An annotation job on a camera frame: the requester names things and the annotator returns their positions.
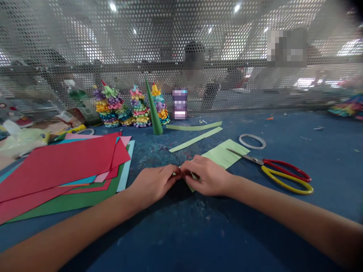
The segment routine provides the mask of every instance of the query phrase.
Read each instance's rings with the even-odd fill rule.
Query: plastic bag
[[[12,121],[6,120],[3,125],[10,136],[0,148],[0,154],[16,159],[37,147],[48,145],[50,133],[39,128],[21,129]]]

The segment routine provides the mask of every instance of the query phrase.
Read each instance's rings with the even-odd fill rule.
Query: red scissor handle
[[[311,178],[309,177],[309,175],[307,173],[300,170],[296,166],[293,166],[292,164],[288,164],[287,162],[284,162],[284,161],[266,160],[266,159],[264,159],[263,162],[264,162],[264,164],[267,164],[267,165],[269,165],[269,166],[271,166],[271,167],[273,167],[273,168],[279,170],[280,172],[285,173],[285,174],[287,174],[289,176],[293,176],[293,177],[301,179],[302,181],[305,181],[305,182],[311,182]],[[303,178],[300,177],[300,176],[297,176],[297,175],[295,175],[295,174],[293,174],[293,173],[291,173],[289,171],[287,171],[286,169],[283,169],[282,167],[279,167],[275,163],[282,164],[284,166],[287,166],[287,167],[290,167],[290,168],[294,169],[295,171],[300,173],[303,176]]]

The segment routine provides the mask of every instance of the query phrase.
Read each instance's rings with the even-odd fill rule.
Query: green paper cone
[[[146,78],[145,78],[145,82],[146,82],[147,98],[149,99],[152,129],[154,130],[154,135],[161,135],[163,133],[163,127],[161,126],[158,111],[156,109],[154,100],[153,100],[153,98],[151,96],[149,83],[147,82]]]

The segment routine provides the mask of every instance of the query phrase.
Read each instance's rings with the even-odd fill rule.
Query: hand
[[[212,160],[199,155],[195,155],[192,161],[184,162],[180,171],[190,187],[208,196],[225,196],[233,176]],[[193,179],[191,172],[200,180]]]
[[[160,200],[181,177],[179,167],[172,164],[145,168],[127,190],[136,198],[137,205],[143,210]]]

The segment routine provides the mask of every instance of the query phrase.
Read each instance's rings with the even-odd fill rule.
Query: ceiling light
[[[237,4],[235,7],[234,7],[234,13],[236,13],[237,11],[239,11],[239,9],[241,8],[241,5],[240,4]]]
[[[113,11],[113,12],[116,12],[116,5],[114,3],[110,3],[110,9]]]

